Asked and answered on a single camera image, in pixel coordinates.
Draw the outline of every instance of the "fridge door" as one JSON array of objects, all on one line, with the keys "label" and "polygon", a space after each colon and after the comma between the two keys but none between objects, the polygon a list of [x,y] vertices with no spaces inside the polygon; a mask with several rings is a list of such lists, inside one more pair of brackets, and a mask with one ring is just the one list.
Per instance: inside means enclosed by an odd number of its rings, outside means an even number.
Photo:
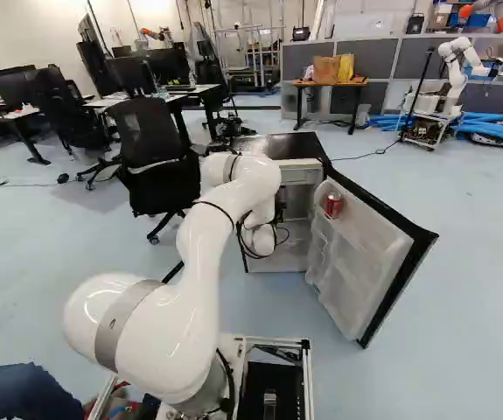
[{"label": "fridge door", "polygon": [[[324,204],[336,192],[344,205],[332,219]],[[305,279],[344,336],[366,348],[438,235],[332,167],[313,200]]]}]

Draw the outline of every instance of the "table leg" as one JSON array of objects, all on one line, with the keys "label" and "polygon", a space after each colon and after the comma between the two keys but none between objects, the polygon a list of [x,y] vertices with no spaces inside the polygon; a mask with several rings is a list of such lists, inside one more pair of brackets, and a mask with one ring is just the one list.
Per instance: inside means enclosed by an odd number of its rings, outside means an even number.
[{"label": "table leg", "polygon": [[185,125],[185,120],[183,119],[181,107],[175,107],[172,110],[172,114],[173,118],[175,118],[175,124],[178,126],[178,132],[181,140],[187,147],[191,147],[191,138],[189,137],[189,131],[187,131],[187,126]]},{"label": "table leg", "polygon": [[205,97],[203,98],[203,102],[205,105],[205,115],[206,115],[206,124],[208,125],[208,132],[210,133],[210,138],[213,143],[218,140],[218,134],[216,133],[216,120],[214,119],[214,112],[210,107],[210,101]]},{"label": "table leg", "polygon": [[354,88],[354,111],[353,111],[353,121],[350,125],[350,129],[348,129],[348,135],[351,136],[354,134],[354,129],[356,128],[356,116],[358,115],[358,106],[360,105],[360,97],[362,94],[362,87],[357,86]]},{"label": "table leg", "polygon": [[47,159],[44,159],[39,151],[35,148],[35,145],[29,138],[25,138],[22,136],[22,133],[20,132],[20,129],[17,127],[15,121],[10,121],[10,129],[14,133],[14,135],[17,137],[17,139],[25,144],[25,147],[27,147],[28,151],[31,153],[31,157],[27,159],[28,162],[31,162],[33,164],[39,164],[39,165],[50,165],[51,162],[49,162]]},{"label": "table leg", "polygon": [[302,92],[304,88],[297,88],[297,122],[294,126],[294,131],[298,130],[302,126]]}]

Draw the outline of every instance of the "cubicle partition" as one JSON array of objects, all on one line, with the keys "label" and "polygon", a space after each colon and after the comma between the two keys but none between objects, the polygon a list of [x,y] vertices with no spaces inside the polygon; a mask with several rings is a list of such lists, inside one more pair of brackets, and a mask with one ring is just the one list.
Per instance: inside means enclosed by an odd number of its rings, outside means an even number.
[{"label": "cubicle partition", "polygon": [[[412,81],[417,81],[426,61],[426,51],[437,48],[455,37],[434,34],[403,35],[389,38],[304,41],[283,44],[282,49],[282,112],[284,118],[295,118],[297,90],[291,82],[303,76],[313,57],[354,54],[354,72],[369,77],[361,103],[370,105],[370,114],[397,112],[403,94]],[[481,58],[503,59],[503,36],[470,34]],[[437,52],[430,61],[426,79],[445,80],[447,69]],[[346,118],[352,114],[353,91],[345,87],[316,87],[306,93],[303,112],[308,119]],[[503,114],[503,79],[469,80],[461,101],[465,111]]]}]

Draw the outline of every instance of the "red soda can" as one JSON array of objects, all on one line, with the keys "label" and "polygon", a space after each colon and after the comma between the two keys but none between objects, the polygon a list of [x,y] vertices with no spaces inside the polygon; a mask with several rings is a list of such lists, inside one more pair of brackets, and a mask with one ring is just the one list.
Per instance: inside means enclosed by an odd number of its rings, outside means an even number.
[{"label": "red soda can", "polygon": [[344,203],[340,192],[329,192],[325,199],[325,214],[331,219],[337,219],[342,213]]}]

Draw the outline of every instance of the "jeans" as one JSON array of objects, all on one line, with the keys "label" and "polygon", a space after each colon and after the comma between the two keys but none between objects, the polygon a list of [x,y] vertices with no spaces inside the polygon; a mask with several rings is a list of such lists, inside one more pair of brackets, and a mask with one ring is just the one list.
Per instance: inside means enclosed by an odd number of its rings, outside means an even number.
[{"label": "jeans", "polygon": [[0,419],[82,420],[82,404],[42,367],[0,366]]}]

